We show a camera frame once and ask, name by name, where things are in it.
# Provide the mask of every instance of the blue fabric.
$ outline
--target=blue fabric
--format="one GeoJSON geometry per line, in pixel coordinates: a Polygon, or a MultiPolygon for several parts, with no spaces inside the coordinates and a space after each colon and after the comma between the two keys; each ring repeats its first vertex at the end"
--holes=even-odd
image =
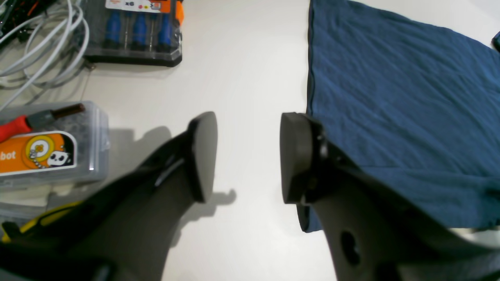
{"type": "Polygon", "coordinates": [[[499,225],[500,55],[361,3],[310,5],[307,112],[329,140],[445,226],[499,225]]]}

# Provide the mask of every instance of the plastic case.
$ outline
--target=plastic case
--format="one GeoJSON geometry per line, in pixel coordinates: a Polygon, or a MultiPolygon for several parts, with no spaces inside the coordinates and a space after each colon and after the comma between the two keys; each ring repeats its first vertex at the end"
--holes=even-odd
{"type": "Polygon", "coordinates": [[[83,0],[81,6],[90,31],[87,61],[166,67],[181,62],[181,1],[83,0]],[[169,12],[160,12],[166,5],[169,12]]]}
{"type": "MultiPolygon", "coordinates": [[[[22,189],[52,183],[86,183],[104,180],[108,175],[108,116],[91,101],[82,101],[85,111],[63,117],[38,132],[63,131],[77,143],[76,163],[71,168],[40,170],[22,174],[0,174],[0,191],[22,189]]],[[[0,112],[0,124],[43,110],[73,105],[75,102],[49,103],[14,107],[0,112]]]]}

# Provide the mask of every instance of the yellow and black object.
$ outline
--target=yellow and black object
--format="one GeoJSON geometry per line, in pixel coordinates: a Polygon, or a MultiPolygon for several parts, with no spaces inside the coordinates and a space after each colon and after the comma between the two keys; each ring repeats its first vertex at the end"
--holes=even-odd
{"type": "Polygon", "coordinates": [[[84,202],[18,231],[7,225],[0,280],[160,281],[179,220],[212,194],[216,152],[217,121],[206,112],[84,202]]]}
{"type": "Polygon", "coordinates": [[[3,229],[3,237],[1,241],[3,243],[9,243],[11,238],[20,237],[22,235],[30,235],[31,233],[37,232],[41,228],[46,227],[62,218],[80,203],[81,201],[77,201],[54,208],[28,221],[21,227],[14,222],[4,222],[1,225],[3,229]]]}

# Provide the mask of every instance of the tool case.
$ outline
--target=tool case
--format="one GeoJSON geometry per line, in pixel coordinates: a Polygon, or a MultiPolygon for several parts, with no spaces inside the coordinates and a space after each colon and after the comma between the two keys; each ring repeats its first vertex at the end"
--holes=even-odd
{"type": "Polygon", "coordinates": [[[90,31],[88,62],[166,67],[181,62],[182,1],[83,0],[81,7],[90,31]]]}
{"type": "MultiPolygon", "coordinates": [[[[91,101],[81,103],[84,112],[0,143],[0,192],[106,178],[110,148],[108,116],[91,101]]],[[[0,112],[0,125],[21,115],[74,104],[58,102],[7,108],[0,112]]]]}

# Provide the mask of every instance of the orange sticker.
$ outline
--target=orange sticker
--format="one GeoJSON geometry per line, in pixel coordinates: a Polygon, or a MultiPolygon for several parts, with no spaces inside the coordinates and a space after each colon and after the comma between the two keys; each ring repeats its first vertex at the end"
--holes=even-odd
{"type": "Polygon", "coordinates": [[[0,176],[77,166],[77,142],[64,131],[30,133],[0,143],[0,176]]]}

